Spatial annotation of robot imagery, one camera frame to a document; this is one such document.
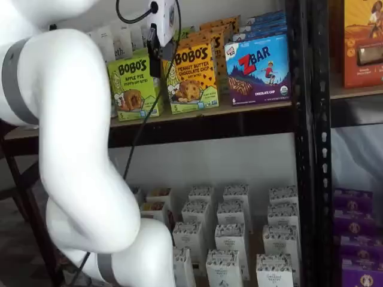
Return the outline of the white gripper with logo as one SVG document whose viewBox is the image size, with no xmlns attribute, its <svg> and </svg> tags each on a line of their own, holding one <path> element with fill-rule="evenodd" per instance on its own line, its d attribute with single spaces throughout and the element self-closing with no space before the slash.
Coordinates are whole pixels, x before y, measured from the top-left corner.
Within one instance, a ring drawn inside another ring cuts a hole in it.
<svg viewBox="0 0 383 287">
<path fill-rule="evenodd" d="M 156 35 L 161 48 L 161 59 L 172 60 L 175 43 L 171 42 L 175 31 L 175 0 L 153 0 L 149 2 L 151 14 L 148 16 L 148 26 L 155 25 Z M 150 75 L 161 78 L 162 63 L 158 57 L 149 56 Z"/>
</svg>

